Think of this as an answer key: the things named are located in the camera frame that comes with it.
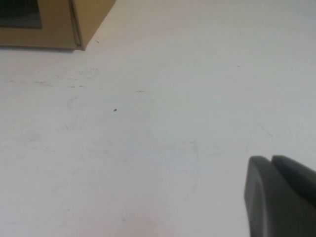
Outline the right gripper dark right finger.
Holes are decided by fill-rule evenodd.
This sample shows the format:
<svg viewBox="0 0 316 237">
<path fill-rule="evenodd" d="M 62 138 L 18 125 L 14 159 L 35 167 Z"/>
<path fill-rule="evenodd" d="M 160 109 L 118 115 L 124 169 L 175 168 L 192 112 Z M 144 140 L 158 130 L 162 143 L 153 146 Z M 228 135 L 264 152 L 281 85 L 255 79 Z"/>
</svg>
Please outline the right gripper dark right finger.
<svg viewBox="0 0 316 237">
<path fill-rule="evenodd" d="M 315 191 L 316 172 L 286 156 L 273 156 L 272 163 L 296 191 Z"/>
</svg>

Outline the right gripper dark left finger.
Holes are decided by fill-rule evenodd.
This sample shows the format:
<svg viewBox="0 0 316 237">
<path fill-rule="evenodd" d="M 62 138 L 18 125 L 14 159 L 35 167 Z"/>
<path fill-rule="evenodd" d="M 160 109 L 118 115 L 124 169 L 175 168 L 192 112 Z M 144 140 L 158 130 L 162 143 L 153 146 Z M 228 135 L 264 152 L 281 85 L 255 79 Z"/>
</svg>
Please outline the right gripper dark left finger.
<svg viewBox="0 0 316 237">
<path fill-rule="evenodd" d="M 296 191 L 262 156 L 248 161 L 244 190 L 252 237 L 314 237 L 316 191 Z"/>
</svg>

